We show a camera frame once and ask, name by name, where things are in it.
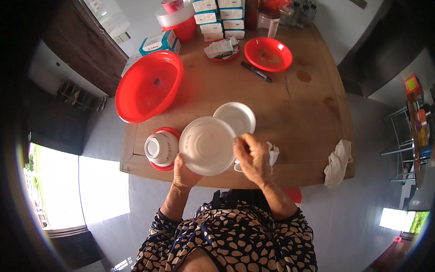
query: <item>woman's right hand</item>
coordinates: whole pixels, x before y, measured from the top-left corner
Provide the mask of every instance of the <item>woman's right hand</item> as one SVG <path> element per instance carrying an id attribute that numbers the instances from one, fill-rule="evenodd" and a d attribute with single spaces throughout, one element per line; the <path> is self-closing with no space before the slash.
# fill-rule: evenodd
<path id="1" fill-rule="evenodd" d="M 233 144 L 233 152 L 240 162 L 243 174 L 258 187 L 272 183 L 269 165 L 269 148 L 265 142 L 260 142 L 252 134 L 241 135 Z"/>

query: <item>red plastic basin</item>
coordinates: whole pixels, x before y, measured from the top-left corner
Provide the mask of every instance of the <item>red plastic basin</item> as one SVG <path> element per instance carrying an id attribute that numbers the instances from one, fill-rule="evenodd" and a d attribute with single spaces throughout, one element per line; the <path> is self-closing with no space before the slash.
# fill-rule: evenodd
<path id="1" fill-rule="evenodd" d="M 174 101 L 183 77 L 183 62 L 171 51 L 148 54 L 133 64 L 118 85 L 116 112 L 127 123 L 161 114 Z"/>
<path id="2" fill-rule="evenodd" d="M 272 38 L 258 37 L 249 40 L 244 51 L 252 65 L 268 72 L 283 71 L 293 61 L 293 56 L 287 46 Z"/>

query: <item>tissue box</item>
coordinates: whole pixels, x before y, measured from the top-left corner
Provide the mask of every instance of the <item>tissue box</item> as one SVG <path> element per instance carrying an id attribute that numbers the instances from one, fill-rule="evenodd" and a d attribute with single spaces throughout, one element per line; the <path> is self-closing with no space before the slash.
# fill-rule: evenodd
<path id="1" fill-rule="evenodd" d="M 158 35 L 145 38 L 139 49 L 139 53 L 145 56 L 152 51 L 173 48 L 176 38 L 173 30 L 164 31 Z"/>
<path id="2" fill-rule="evenodd" d="M 243 19 L 223 20 L 224 29 L 244 29 Z"/>
<path id="3" fill-rule="evenodd" d="M 127 72 L 127 70 L 128 70 L 128 69 L 129 69 L 133 64 L 135 64 L 136 61 L 140 60 L 142 57 L 143 57 L 142 54 L 137 54 L 137 55 L 134 55 L 134 56 L 130 57 L 130 58 L 127 60 L 127 63 L 125 64 L 125 66 L 124 66 L 124 70 L 122 70 L 121 77 L 123 77 L 123 76 L 125 75 L 125 73 Z"/>
<path id="4" fill-rule="evenodd" d="M 244 30 L 240 30 L 240 29 L 225 30 L 225 39 L 229 39 L 230 37 L 235 37 L 236 39 L 243 39 Z"/>
<path id="5" fill-rule="evenodd" d="M 222 27 L 221 20 L 218 20 L 216 23 L 200 24 L 199 28 L 201 28 L 202 34 L 216 33 L 216 32 L 223 32 L 224 31 L 224 29 Z"/>
<path id="6" fill-rule="evenodd" d="M 166 50 L 172 51 L 172 52 L 174 52 L 175 54 L 179 55 L 179 54 L 180 54 L 180 49 L 181 49 L 181 42 L 180 42 L 179 39 L 176 39 L 176 40 L 175 40 L 175 45 L 174 45 L 174 47 L 173 47 L 173 48 L 166 49 Z"/>
<path id="7" fill-rule="evenodd" d="M 222 20 L 229 19 L 242 19 L 243 18 L 243 8 L 232 7 L 220 9 Z"/>
<path id="8" fill-rule="evenodd" d="M 219 8 L 242 7 L 242 0 L 217 0 Z"/>
<path id="9" fill-rule="evenodd" d="M 214 23 L 217 22 L 218 20 L 218 11 L 217 10 L 201 11 L 195 13 L 194 17 L 195 17 L 195 22 L 197 24 Z"/>
<path id="10" fill-rule="evenodd" d="M 204 41 L 215 41 L 223 38 L 224 34 L 222 32 L 204 34 Z"/>
<path id="11" fill-rule="evenodd" d="M 192 4 L 195 12 L 215 10 L 218 8 L 215 0 L 195 0 Z"/>
<path id="12" fill-rule="evenodd" d="M 160 50 L 165 50 L 165 51 L 172 51 L 175 54 L 179 55 L 180 54 L 180 49 L 181 49 L 180 40 L 176 39 L 174 41 L 174 47 L 166 48 L 166 49 L 158 48 L 158 49 L 155 49 L 155 50 L 152 50 L 152 51 L 145 51 L 144 54 L 148 55 L 149 53 L 153 53 L 153 52 L 160 51 Z"/>

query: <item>hand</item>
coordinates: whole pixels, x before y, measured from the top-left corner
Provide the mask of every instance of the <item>hand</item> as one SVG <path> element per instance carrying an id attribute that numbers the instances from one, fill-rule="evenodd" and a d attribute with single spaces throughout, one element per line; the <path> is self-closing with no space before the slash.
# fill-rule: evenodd
<path id="1" fill-rule="evenodd" d="M 192 172 L 184 164 L 184 158 L 181 153 L 178 153 L 174 161 L 174 181 L 172 184 L 179 188 L 191 189 L 202 179 L 201 175 Z"/>
<path id="2" fill-rule="evenodd" d="M 241 135 L 233 144 L 233 152 L 240 162 L 243 174 L 258 187 L 262 188 L 273 182 L 269 165 L 269 148 L 265 142 L 260 142 L 252 134 Z"/>

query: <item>woman's left hand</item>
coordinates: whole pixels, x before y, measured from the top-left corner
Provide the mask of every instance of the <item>woman's left hand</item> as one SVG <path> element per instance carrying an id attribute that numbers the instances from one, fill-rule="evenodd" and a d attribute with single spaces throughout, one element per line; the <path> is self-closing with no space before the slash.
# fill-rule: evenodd
<path id="1" fill-rule="evenodd" d="M 192 188 L 202 179 L 201 175 L 192 172 L 184 164 L 184 158 L 178 153 L 174 161 L 174 181 L 172 184 L 178 188 Z"/>

